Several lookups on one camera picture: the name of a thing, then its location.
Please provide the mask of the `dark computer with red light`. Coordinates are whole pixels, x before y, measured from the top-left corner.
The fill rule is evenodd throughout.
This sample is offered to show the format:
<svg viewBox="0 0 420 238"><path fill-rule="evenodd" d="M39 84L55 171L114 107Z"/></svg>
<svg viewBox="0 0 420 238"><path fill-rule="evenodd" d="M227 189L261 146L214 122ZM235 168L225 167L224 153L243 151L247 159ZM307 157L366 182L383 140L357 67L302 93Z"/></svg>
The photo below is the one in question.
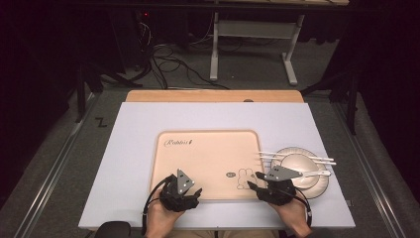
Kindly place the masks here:
<svg viewBox="0 0 420 238"><path fill-rule="evenodd" d="M140 47L140 66L146 67L154 50L154 35L149 26L150 14L140 10L135 11L137 41Z"/></svg>

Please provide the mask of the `white ceramic spoon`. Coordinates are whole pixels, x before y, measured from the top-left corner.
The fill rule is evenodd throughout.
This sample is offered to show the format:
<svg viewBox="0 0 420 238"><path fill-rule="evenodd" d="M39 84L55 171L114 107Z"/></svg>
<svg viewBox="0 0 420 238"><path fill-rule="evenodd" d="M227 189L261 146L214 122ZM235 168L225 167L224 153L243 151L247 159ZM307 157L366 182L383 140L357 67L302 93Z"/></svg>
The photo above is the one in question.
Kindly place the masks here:
<svg viewBox="0 0 420 238"><path fill-rule="evenodd" d="M315 176L325 176L329 177L331 175L330 171L315 171L315 172L301 172L299 173L301 178L315 177Z"/></svg>

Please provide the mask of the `black stand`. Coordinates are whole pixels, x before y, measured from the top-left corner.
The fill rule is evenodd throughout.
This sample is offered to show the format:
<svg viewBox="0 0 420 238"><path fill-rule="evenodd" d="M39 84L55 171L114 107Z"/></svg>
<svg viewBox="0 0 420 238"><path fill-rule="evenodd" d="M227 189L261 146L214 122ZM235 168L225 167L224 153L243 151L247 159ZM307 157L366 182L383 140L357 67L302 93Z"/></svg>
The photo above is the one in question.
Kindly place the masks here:
<svg viewBox="0 0 420 238"><path fill-rule="evenodd" d="M302 96L306 96L317 90L330 89L328 96L333 103L346 102L346 124L350 132L355 135L355 117L357 108L357 93L359 85L359 74L353 70L336 73L308 86L300 91Z"/></svg>
<svg viewBox="0 0 420 238"><path fill-rule="evenodd" d="M76 76L76 92L77 92L77 119L76 123L80 123L84 115L86 114L86 96L85 96L85 85L88 85L90 90L94 93L98 92L101 93L103 91L103 85L100 81L100 79L92 79L92 78L85 78L85 74L87 72L101 75L105 74L112 79L116 80L119 83L122 83L123 85L134 87L134 88L140 88L142 87L141 84L134 83L133 81L130 81L123 76L117 74L116 72L113 72L109 69L103 68L99 66L98 64L95 64L93 62L82 62L79 65L79 68L77 70Z"/></svg>

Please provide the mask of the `metal floor rail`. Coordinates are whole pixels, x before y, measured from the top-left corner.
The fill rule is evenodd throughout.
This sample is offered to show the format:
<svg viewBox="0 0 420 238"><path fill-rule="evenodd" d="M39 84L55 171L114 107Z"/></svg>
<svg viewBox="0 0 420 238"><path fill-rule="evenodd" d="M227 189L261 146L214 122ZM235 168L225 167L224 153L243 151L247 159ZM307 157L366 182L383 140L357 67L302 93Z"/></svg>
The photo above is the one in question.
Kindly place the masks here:
<svg viewBox="0 0 420 238"><path fill-rule="evenodd" d="M71 121L71 127L65 135L65 140L60 144L59 152L54 157L53 163L50 166L43 183L39 186L37 194L31 201L31 205L28 207L24 218L19 223L19 227L16 229L13 238L30 238L31 233L41 217L51 195L53 194L53 190L68 162L68 154L72 150L73 144L77 139L81 127L83 126L86 115L94 107L97 100L98 95L90 93L87 96L87 99L83 101L86 108L83 109L82 113L77 113L76 118Z"/></svg>
<svg viewBox="0 0 420 238"><path fill-rule="evenodd" d="M357 136L351 132L347 125L346 113L343 105L333 103L332 107L337 114L340 123L346 131L347 137L350 140L353 150L356 153L358 164L361 167L362 175L367 183L367 187L370 195L375 203L375 206L384 222L386 229L391 238L406 238L406 234L403 231L399 220L397 219L391 203L385 194L382 186L380 185L372 167L368 162L368 158L363 151L363 148L357 139Z"/></svg>

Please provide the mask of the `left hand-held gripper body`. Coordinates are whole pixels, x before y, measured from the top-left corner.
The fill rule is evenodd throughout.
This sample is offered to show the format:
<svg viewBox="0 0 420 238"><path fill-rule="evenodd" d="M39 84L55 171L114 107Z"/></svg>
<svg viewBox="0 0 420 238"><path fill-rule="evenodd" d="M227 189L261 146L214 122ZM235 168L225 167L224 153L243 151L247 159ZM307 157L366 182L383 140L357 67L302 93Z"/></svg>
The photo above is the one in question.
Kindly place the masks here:
<svg viewBox="0 0 420 238"><path fill-rule="evenodd" d="M181 212L188 210L186 200L194 198L186 193L195 185L195 182L181 169L177 175L171 175L164 181L164 186L159 193L159 200L167 210Z"/></svg>

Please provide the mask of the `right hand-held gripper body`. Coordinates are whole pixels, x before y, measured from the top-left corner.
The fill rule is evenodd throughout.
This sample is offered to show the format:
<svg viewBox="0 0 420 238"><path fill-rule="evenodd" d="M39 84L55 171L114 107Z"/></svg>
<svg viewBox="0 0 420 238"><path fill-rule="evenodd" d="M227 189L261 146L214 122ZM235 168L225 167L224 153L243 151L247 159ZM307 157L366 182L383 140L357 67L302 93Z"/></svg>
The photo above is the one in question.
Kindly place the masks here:
<svg viewBox="0 0 420 238"><path fill-rule="evenodd" d="M259 200L283 205L296 198L296 188L292 182L299 176L299 172L293 171L282 166L274 166L266 174L266 189L264 195L258 196Z"/></svg>

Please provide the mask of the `person's legs in beige pants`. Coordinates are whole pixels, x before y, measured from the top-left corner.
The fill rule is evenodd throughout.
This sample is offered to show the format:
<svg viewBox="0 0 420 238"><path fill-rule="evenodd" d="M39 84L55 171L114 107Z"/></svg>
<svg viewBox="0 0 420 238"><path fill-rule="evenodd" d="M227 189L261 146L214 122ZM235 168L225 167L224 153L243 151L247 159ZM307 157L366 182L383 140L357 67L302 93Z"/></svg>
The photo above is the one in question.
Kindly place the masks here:
<svg viewBox="0 0 420 238"><path fill-rule="evenodd" d="M277 230L180 230L166 238L279 238Z"/></svg>

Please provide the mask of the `wooden table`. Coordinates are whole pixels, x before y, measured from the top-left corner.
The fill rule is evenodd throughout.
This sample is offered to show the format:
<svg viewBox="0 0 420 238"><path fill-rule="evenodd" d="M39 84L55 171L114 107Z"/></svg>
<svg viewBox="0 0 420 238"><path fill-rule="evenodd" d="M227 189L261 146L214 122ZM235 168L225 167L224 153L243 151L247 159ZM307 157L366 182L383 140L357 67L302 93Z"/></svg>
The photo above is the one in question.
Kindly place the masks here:
<svg viewBox="0 0 420 238"><path fill-rule="evenodd" d="M303 103L298 90L131 90L127 102L293 102Z"/></svg>

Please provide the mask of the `white metal desk frame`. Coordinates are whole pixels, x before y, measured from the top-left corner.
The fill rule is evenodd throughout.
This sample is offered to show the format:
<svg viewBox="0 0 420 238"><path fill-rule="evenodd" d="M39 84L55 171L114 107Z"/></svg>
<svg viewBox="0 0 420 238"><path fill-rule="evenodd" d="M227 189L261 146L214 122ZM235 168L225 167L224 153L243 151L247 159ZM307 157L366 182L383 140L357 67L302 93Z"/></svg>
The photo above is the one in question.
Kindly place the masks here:
<svg viewBox="0 0 420 238"><path fill-rule="evenodd" d="M289 40L288 51L282 53L281 58L286 71L288 83L293 86L297 85L298 81L291 62L291 58L298 37L300 35L304 19L304 15L299 15L297 20L292 23L220 20L219 13L214 13L212 55L210 60L210 79L212 81L216 81L218 79L218 43L220 37L276 39Z"/></svg>

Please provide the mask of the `white round plate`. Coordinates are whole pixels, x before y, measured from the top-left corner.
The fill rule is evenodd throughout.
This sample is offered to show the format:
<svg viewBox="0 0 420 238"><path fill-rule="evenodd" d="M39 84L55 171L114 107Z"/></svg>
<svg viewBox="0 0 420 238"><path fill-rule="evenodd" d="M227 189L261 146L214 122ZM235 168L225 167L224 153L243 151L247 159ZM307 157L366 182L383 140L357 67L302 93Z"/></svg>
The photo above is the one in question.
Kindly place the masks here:
<svg viewBox="0 0 420 238"><path fill-rule="evenodd" d="M312 152L303 149L303 148L298 148L298 147L289 147L289 148L284 148L281 149L279 151L277 151L277 153L292 153L292 154L301 154L301 155L308 155L308 156L315 156L315 154L313 154ZM280 165L281 161L276 161L276 160L272 160L271 161L271 166L274 167L276 165ZM326 166L323 164L316 164L319 168L318 171L325 171L326 170ZM302 192L304 193L304 195L311 199L311 198L315 198L320 196L328 187L329 184L329 177L325 177L325 176L319 176L319 180L318 182L310 187L310 188L299 188L302 190Z"/></svg>

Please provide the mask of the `beige plastic tray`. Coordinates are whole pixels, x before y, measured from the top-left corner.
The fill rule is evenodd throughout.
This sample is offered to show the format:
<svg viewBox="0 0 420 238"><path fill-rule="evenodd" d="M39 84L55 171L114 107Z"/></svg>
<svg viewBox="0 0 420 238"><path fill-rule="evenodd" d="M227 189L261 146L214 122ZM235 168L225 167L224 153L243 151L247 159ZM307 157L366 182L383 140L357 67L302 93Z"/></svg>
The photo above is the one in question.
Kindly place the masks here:
<svg viewBox="0 0 420 238"><path fill-rule="evenodd" d="M252 130L166 131L157 137L150 186L155 186L178 170L193 181L190 189L201 189L203 200L250 200L256 193L253 182L263 172L260 140Z"/></svg>

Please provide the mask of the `black chair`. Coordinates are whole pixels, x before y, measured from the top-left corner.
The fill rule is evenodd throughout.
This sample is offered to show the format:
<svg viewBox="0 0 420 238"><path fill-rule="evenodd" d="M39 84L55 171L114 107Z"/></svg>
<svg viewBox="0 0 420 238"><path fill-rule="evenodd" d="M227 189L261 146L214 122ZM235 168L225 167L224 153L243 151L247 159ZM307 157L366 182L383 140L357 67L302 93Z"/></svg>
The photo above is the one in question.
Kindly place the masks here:
<svg viewBox="0 0 420 238"><path fill-rule="evenodd" d="M94 238L130 238L131 226L125 221L109 221L103 223Z"/></svg>

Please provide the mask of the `pale lavender board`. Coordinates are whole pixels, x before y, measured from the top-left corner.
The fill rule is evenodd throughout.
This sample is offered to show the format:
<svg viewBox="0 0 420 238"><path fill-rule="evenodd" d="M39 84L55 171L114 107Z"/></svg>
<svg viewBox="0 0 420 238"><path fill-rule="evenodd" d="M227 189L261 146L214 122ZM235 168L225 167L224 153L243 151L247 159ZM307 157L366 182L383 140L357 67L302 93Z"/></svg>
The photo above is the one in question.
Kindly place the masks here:
<svg viewBox="0 0 420 238"><path fill-rule="evenodd" d="M123 102L78 227L93 230L111 220L140 227L158 133L165 129L220 128L256 131L266 152L298 146L327 156L307 103ZM354 219L332 173L326 191L310 201L312 225L354 228ZM276 226L282 224L262 201L200 201L175 227L230 230Z"/></svg>

